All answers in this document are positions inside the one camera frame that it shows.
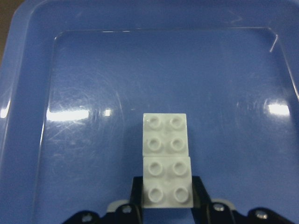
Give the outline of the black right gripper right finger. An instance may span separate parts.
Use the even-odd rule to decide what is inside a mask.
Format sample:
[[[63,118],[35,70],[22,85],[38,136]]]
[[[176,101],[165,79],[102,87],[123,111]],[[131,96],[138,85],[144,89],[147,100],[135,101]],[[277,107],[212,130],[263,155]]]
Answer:
[[[208,224],[208,206],[211,198],[199,176],[192,176],[192,216],[196,224]]]

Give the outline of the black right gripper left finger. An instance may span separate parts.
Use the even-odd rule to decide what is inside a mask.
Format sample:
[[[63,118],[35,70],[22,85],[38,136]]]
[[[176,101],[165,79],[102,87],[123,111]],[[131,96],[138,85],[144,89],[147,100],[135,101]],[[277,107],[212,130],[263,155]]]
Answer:
[[[143,206],[143,177],[142,176],[136,176],[133,178],[132,182],[132,188],[129,198],[129,203],[134,204],[137,213],[140,219],[140,223],[143,223],[143,212],[142,212],[142,206]]]

